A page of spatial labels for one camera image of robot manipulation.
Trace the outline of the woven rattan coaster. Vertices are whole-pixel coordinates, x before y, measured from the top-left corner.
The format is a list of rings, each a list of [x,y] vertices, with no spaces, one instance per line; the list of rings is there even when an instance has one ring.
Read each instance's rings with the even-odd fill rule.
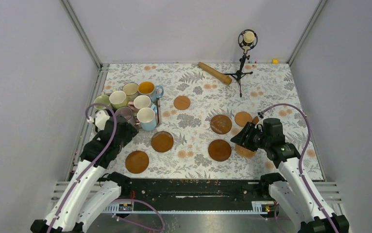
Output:
[[[237,152],[238,155],[240,155],[241,157],[244,157],[244,158],[248,158],[248,159],[251,159],[255,156],[256,154],[256,151],[251,151],[249,149],[246,149],[238,144],[235,144],[235,150]]]

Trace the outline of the dark scuffed brown coaster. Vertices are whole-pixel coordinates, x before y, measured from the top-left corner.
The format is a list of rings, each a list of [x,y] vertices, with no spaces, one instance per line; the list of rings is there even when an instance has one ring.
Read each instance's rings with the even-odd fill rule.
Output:
[[[226,134],[232,128],[232,121],[226,115],[216,115],[210,120],[210,128],[217,134]]]

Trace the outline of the glossy brown coaster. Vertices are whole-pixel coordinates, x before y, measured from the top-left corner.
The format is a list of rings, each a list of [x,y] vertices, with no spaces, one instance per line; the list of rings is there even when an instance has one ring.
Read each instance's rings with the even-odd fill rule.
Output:
[[[171,150],[174,144],[173,136],[166,131],[160,131],[153,135],[151,146],[156,152],[167,152]]]

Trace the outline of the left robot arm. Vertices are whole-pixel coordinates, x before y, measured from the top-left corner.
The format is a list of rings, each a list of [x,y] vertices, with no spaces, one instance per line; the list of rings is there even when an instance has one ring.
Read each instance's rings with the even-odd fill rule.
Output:
[[[44,219],[32,223],[31,232],[85,233],[113,200],[129,197],[129,178],[117,172],[109,174],[103,186],[91,198],[88,195],[109,164],[137,134],[137,127],[124,117],[110,117],[104,129],[85,144],[65,191]]]

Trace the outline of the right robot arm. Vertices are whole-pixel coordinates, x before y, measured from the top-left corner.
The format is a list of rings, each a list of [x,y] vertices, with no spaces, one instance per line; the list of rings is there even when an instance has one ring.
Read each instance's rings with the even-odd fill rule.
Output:
[[[250,151],[262,149],[279,170],[262,175],[259,195],[274,199],[299,233],[347,233],[349,221],[327,204],[306,172],[300,168],[301,155],[286,141],[283,125],[277,118],[261,124],[247,122],[231,142]]]

